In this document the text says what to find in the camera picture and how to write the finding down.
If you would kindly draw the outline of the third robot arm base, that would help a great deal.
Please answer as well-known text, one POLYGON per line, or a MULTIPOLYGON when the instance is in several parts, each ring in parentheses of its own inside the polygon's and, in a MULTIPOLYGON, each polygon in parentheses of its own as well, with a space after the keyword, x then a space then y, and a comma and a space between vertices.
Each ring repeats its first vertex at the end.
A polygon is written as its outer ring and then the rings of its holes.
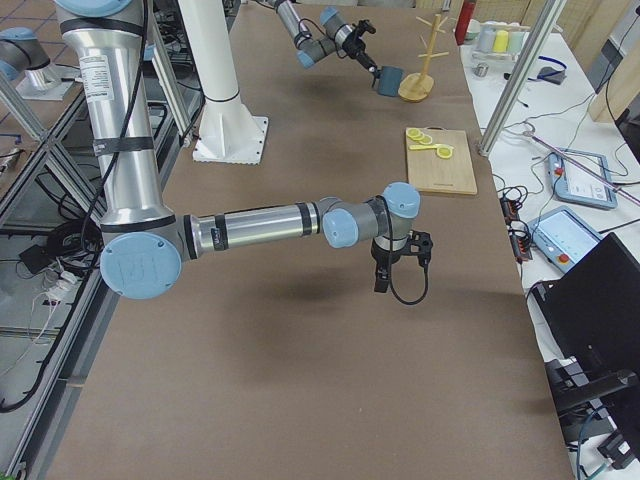
POLYGON ((77 77, 71 67, 53 63, 35 33, 26 27, 1 32, 1 72, 10 82, 25 76, 16 90, 26 100, 61 101, 77 77))

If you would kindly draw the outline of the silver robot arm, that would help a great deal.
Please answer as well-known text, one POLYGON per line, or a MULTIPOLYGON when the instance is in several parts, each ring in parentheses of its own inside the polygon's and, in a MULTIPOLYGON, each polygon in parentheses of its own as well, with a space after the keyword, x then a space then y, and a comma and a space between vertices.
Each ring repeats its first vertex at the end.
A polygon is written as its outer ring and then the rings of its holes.
POLYGON ((336 54, 358 62, 374 79, 381 69, 366 52, 362 39, 365 33, 375 34, 376 28, 370 20, 362 19, 356 24, 348 23, 336 7, 328 6, 320 14, 320 24, 298 15, 291 1, 263 1, 275 11, 296 49, 297 58, 304 68, 311 68, 324 58, 336 54))
MULTIPOLYGON (((222 1, 203 2, 179 1, 204 97, 194 158, 255 165, 261 160, 268 118, 252 116, 241 100, 222 1)), ((162 197, 142 80, 154 20, 150 3, 55 1, 63 40, 78 56, 101 169, 101 190, 91 201, 85 225, 103 191, 107 210, 99 222, 104 245, 99 269, 111 290, 130 299, 154 298, 176 283, 183 262, 206 252, 323 233, 333 248, 372 239, 374 291, 390 288, 404 305, 423 301, 433 242, 428 233, 412 228, 421 199, 404 182, 391 183, 362 203, 326 197, 176 219, 162 197), (403 299, 393 284, 392 265, 402 257, 415 257, 423 271, 424 287, 416 300, 403 299)), ((367 21, 354 30, 339 24, 339 13, 327 7, 320 20, 326 35, 315 40, 289 1, 268 4, 295 40, 305 67, 342 50, 374 78, 380 76, 359 38, 370 28, 367 21)))

